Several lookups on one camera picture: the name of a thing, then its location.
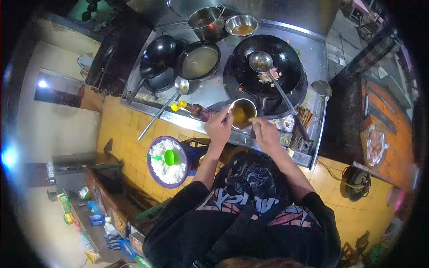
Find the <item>hand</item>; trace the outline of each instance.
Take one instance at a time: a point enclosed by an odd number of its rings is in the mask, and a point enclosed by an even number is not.
[[[228,106],[224,107],[222,111],[214,114],[204,125],[204,130],[211,139],[211,148],[216,148],[216,151],[221,154],[231,136],[231,128],[233,126],[234,117],[228,114]]]
[[[271,158],[284,153],[284,149],[280,144],[277,128],[274,124],[260,117],[250,118],[249,122],[253,125],[256,142],[262,152],[268,154]]]

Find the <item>chopsticks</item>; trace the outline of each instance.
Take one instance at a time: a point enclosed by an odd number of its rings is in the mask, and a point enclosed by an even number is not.
[[[301,106],[298,106],[298,108],[296,109],[296,112],[298,113],[298,116],[301,119],[301,122],[304,125],[305,130],[307,130],[308,127],[310,126],[311,120],[313,120],[314,114],[311,113],[310,109],[303,108]],[[302,134],[300,133],[299,129],[294,126],[292,138],[290,139],[290,147],[292,149],[298,149],[302,141],[303,141]]]

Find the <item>tiled floor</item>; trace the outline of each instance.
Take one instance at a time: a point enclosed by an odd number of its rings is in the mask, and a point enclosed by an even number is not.
[[[120,106],[119,101],[120,98],[111,96],[105,98],[97,150],[103,151],[104,145],[112,138],[112,153],[119,160],[124,160],[124,174],[132,184],[143,189],[158,201],[174,196],[190,183],[192,177],[188,177],[179,188],[165,189],[152,179],[147,171],[146,158],[143,155],[147,154],[153,139],[162,135],[175,137],[179,141],[189,137],[207,138],[207,136],[163,120],[156,120],[145,136],[137,141],[137,137],[149,123],[151,117]],[[322,157],[319,160],[332,168],[339,178],[341,178],[341,171],[347,166]],[[380,241],[394,213],[393,209],[387,207],[384,201],[391,185],[373,178],[368,196],[357,202],[351,202],[341,196],[340,182],[332,178],[322,165],[317,164],[314,171],[305,168],[301,168],[301,170],[325,204],[334,210],[343,245],[345,242],[349,242],[350,245],[354,246],[356,239],[363,235],[366,230],[370,231],[368,249],[372,244]]]

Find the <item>fluorescent light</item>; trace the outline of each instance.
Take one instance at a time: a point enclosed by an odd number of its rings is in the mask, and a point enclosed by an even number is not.
[[[46,83],[45,80],[40,80],[39,81],[39,87],[45,88],[45,87],[48,87],[48,84]]]
[[[16,164],[18,153],[14,147],[7,147],[1,152],[1,162],[7,168],[11,169]]]

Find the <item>soy sauce bottle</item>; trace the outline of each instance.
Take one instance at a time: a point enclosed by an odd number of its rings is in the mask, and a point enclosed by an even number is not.
[[[198,119],[202,122],[207,122],[212,115],[217,113],[217,111],[202,107],[200,104],[189,104],[183,100],[179,101],[178,104],[171,105],[171,109],[173,111],[178,111],[180,107],[190,112],[192,118]]]

